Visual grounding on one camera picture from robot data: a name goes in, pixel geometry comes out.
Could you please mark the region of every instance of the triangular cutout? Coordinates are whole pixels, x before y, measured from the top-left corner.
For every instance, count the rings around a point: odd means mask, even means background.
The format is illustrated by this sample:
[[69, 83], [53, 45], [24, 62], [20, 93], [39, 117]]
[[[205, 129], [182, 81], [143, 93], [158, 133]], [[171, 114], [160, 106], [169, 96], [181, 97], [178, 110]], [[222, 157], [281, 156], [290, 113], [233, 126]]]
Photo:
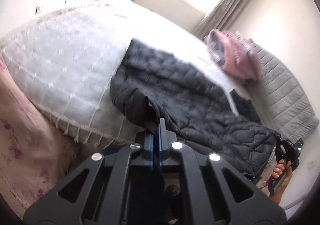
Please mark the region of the triangular cutout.
[[76, 178], [74, 178], [70, 183], [68, 183], [59, 193], [58, 195], [71, 202], [75, 203], [77, 198], [81, 192], [82, 186], [89, 174], [88, 169], [84, 169]]
[[231, 190], [233, 198], [237, 203], [247, 200], [253, 196], [253, 191], [242, 183], [229, 169], [223, 169], [222, 173]]

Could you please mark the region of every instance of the black puffer jacket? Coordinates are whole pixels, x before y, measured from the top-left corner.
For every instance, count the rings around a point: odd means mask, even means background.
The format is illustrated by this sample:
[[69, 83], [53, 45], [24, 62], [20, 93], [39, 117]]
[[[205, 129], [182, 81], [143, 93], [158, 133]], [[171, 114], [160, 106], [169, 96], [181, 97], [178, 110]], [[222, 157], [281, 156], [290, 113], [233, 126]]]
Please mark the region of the black puffer jacket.
[[251, 103], [232, 92], [235, 116], [223, 90], [191, 64], [133, 39], [111, 80], [113, 103], [137, 125], [164, 118], [168, 130], [202, 154], [219, 153], [249, 178], [259, 176], [276, 143]]

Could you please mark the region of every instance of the quilted headboard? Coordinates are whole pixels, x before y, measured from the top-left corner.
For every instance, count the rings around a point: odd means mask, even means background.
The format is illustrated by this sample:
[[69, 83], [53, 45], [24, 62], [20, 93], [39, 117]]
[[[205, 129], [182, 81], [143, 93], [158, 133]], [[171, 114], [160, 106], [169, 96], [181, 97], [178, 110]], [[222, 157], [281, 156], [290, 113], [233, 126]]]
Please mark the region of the quilted headboard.
[[294, 143], [306, 138], [319, 119], [301, 85], [278, 58], [249, 41], [260, 58], [261, 80], [247, 82], [245, 87], [261, 120]]

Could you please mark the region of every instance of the dark clothing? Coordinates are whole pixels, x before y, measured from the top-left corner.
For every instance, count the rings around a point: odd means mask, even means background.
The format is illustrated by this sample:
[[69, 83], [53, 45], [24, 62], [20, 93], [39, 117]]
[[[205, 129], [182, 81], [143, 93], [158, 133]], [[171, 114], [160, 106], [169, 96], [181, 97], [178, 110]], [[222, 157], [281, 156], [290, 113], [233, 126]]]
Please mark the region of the dark clothing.
[[205, 155], [219, 153], [251, 179], [262, 173], [276, 143], [275, 131], [260, 124], [250, 102], [232, 93], [243, 114], [235, 116], [224, 91], [190, 63], [139, 40], [131, 41], [110, 94], [132, 123], [148, 128], [150, 120], [164, 118], [178, 140]]

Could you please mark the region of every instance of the hand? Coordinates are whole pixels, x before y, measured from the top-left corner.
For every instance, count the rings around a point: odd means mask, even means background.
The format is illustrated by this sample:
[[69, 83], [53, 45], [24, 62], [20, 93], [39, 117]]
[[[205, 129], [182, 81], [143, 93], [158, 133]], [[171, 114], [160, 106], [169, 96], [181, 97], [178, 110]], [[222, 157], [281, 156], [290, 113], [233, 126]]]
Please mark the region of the hand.
[[281, 201], [281, 197], [284, 193], [284, 190], [287, 188], [291, 178], [292, 178], [292, 167], [291, 167], [291, 161], [289, 161], [287, 164], [285, 163], [285, 160], [282, 159], [279, 161], [275, 169], [273, 170], [273, 173], [271, 174], [271, 178], [277, 179], [279, 176], [282, 175], [282, 172], [284, 171], [284, 166], [286, 165], [286, 173], [287, 176], [283, 180], [282, 184], [277, 188], [274, 194], [270, 195], [269, 198], [275, 202], [279, 203]]

